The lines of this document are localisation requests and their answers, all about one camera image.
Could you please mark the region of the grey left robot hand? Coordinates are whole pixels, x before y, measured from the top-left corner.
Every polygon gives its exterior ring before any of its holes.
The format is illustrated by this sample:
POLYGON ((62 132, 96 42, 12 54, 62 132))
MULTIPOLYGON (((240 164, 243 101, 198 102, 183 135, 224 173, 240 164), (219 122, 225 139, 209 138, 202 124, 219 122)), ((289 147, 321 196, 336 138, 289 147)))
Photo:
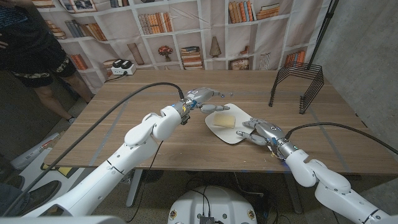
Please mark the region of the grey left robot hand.
POLYGON ((196 88, 190 90, 187 95, 176 104, 172 105, 180 114, 182 119, 181 124, 185 125, 190 118, 189 113, 195 108, 200 109, 202 113, 211 114, 215 111, 229 110, 229 106, 216 106, 216 105, 206 105, 205 102, 208 101, 213 96, 224 97, 224 94, 217 90, 211 88, 196 88))

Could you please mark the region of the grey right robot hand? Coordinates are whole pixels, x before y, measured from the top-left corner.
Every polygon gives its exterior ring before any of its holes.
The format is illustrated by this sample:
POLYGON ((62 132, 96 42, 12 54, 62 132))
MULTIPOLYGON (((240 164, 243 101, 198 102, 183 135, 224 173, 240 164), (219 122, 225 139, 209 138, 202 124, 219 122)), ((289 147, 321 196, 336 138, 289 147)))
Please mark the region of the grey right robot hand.
POLYGON ((250 118, 249 121, 243 122, 243 125, 254 128, 257 134, 236 131, 238 136, 248 139, 257 145, 267 146, 279 159, 285 160, 297 150, 297 147, 285 138, 283 130, 275 124, 263 119, 250 118))

